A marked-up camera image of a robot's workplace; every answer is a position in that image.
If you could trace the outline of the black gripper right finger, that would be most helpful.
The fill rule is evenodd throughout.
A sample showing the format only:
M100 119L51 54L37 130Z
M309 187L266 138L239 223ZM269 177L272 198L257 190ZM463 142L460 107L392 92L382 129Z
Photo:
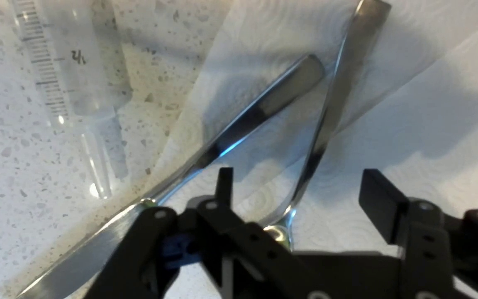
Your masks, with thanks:
M362 173L358 205L385 243L402 250L402 299L466 299L455 278L478 291L478 210L453 218L408 198L378 170Z

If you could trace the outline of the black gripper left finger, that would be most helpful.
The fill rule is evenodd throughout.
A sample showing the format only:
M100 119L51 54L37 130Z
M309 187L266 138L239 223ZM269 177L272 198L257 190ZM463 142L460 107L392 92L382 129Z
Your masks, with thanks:
M86 299L164 299L181 268L201 265L224 299L305 299L304 265L259 225L231 210L232 170L216 193L171 208L146 208L108 260Z

